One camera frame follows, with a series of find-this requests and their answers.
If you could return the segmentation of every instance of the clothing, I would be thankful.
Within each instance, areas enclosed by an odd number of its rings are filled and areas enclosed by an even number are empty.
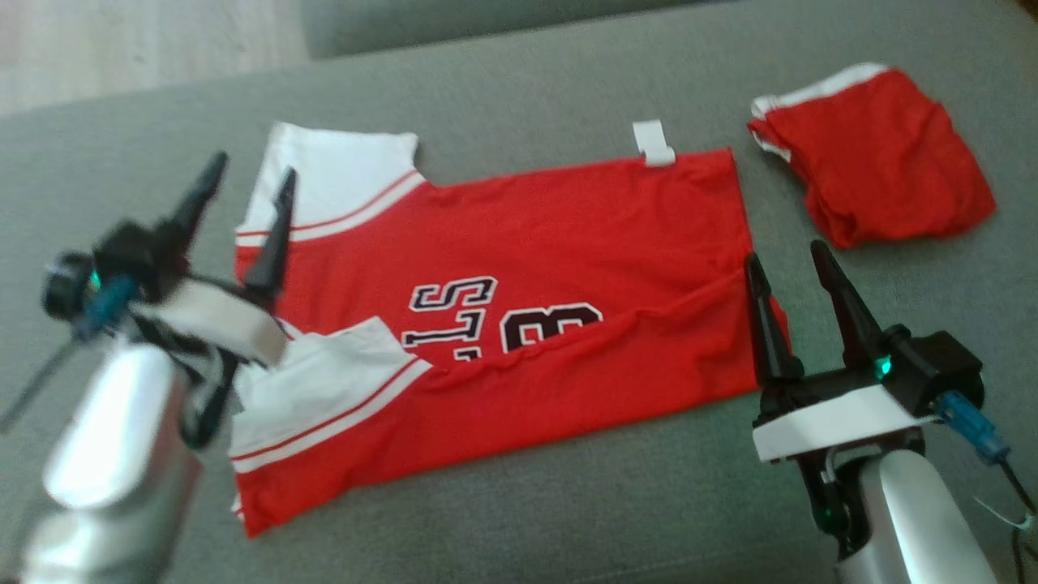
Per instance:
[[[904,73],[861,63],[785,95],[754,100],[749,131],[807,183],[807,206],[838,247],[949,237],[994,198],[940,104]]]
[[[250,535],[356,485],[756,389],[731,151],[437,187],[416,145],[274,130],[237,270],[295,167],[278,314],[296,340],[236,381]]]

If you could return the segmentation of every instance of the red jersey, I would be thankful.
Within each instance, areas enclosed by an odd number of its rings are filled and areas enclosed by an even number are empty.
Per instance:
[[[246,370],[230,456],[254,535],[346,490],[756,388],[732,154],[435,186],[415,136],[279,124],[255,257],[299,171],[284,363]]]

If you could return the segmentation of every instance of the gray fabric surface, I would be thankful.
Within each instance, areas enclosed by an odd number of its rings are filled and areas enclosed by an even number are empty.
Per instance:
[[[306,48],[324,59],[694,1],[303,0],[300,10]]]
[[[1038,341],[1038,27],[991,0],[772,0],[704,5],[565,29],[367,55],[276,75],[83,103],[0,121],[0,405],[64,330],[37,307],[42,266],[88,245],[117,217],[169,208],[217,147],[233,161],[194,253],[229,275],[242,216],[274,120],[413,131],[434,183],[634,154],[632,120],[660,117],[679,150],[731,144],[749,223],[794,344],[810,369],[839,364],[838,333],[808,251],[803,189],[746,135],[749,100],[850,63],[903,67],[948,107],[1000,203],[949,241],[840,254],[881,324],[948,330],[985,363],[990,417],[1038,486],[1033,386]],[[12,556],[39,501],[46,453],[97,356],[58,377],[0,439],[0,550]],[[170,582],[832,581],[792,465],[758,464],[757,397],[546,448],[362,489],[247,541],[227,511],[226,436],[207,473]],[[928,433],[940,469],[992,563],[1018,509],[995,471],[956,437]]]

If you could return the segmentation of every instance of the folded red cloth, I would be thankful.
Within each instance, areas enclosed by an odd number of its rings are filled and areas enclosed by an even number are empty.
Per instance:
[[[900,71],[856,64],[752,112],[749,132],[808,184],[808,212],[838,247],[953,235],[994,211],[944,106]]]

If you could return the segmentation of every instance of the camera lens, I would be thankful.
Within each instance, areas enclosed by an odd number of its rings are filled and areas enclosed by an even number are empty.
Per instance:
[[[48,267],[44,283],[44,312],[57,321],[71,322],[83,312],[92,295],[93,256],[66,251]]]

